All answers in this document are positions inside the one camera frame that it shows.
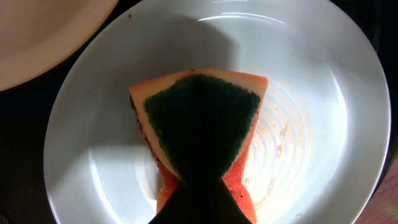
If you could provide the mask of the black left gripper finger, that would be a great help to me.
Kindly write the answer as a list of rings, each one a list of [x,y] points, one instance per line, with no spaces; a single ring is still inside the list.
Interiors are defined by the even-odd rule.
[[[250,224],[222,180],[200,187],[179,184],[149,224]]]

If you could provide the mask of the orange green scrub sponge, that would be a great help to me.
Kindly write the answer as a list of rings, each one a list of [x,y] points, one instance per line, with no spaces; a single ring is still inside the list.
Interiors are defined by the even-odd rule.
[[[139,129],[161,171],[175,177],[174,190],[225,183],[250,146],[267,86],[249,73],[191,69],[130,87]],[[244,198],[229,192],[237,204]]]

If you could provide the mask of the light green front plate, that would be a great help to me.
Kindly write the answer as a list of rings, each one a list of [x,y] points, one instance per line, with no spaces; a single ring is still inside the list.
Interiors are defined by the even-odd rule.
[[[243,184],[259,223],[353,223],[384,166],[380,61],[330,1],[141,1],[102,30],[52,108],[44,179],[57,223],[148,223],[160,175],[129,87],[192,68],[269,85]]]

